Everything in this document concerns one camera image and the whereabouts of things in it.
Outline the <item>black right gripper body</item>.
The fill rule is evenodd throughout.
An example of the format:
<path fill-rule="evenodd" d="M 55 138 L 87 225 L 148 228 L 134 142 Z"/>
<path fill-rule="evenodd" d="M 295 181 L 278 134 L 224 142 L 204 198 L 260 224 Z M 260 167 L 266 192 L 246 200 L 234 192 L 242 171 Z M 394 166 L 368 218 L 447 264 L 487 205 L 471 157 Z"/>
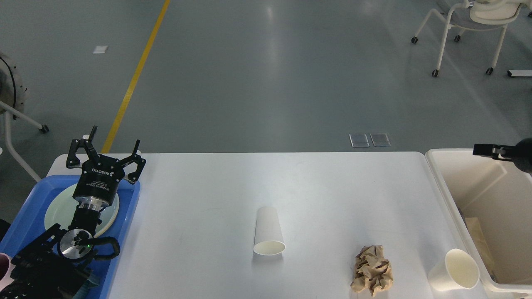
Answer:
<path fill-rule="evenodd" d="M 532 174 L 532 139 L 525 138 L 509 149 L 509 157 L 522 172 Z"/>

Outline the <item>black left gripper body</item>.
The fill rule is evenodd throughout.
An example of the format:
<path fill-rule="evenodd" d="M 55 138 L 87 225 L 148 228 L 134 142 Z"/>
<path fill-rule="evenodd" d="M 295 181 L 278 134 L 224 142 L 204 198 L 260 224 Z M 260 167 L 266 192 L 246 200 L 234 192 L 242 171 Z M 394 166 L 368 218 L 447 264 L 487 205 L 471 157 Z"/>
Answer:
<path fill-rule="evenodd" d="M 125 172 L 119 160 L 100 155 L 82 163 L 82 174 L 73 193 L 73 199 L 82 204 L 109 207 L 114 203 L 118 184 Z"/>

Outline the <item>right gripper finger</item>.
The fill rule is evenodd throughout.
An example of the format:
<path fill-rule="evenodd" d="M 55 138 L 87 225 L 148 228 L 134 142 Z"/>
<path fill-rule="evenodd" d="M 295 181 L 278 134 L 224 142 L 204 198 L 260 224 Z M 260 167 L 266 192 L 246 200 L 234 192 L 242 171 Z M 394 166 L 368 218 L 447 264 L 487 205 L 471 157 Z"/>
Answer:
<path fill-rule="evenodd" d="M 494 160 L 512 160 L 508 155 L 508 151 L 513 146 L 497 145 L 497 144 L 474 144 L 473 155 L 480 157 L 487 157 Z"/>

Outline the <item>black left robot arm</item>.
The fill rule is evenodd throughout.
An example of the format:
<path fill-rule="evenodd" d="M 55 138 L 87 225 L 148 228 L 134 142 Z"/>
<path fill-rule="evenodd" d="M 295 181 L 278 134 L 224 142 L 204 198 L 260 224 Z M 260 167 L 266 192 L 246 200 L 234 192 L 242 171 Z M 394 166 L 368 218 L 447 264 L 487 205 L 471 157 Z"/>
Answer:
<path fill-rule="evenodd" d="M 1 242 L 10 263 L 1 287 L 2 299 L 104 299 L 118 265 L 137 206 L 138 180 L 146 160 L 140 140 L 130 155 L 98 153 L 92 140 L 97 127 L 73 139 L 65 166 L 80 176 L 55 175 L 38 182 Z M 77 180 L 76 206 L 66 213 L 69 224 L 45 228 L 45 210 Z"/>

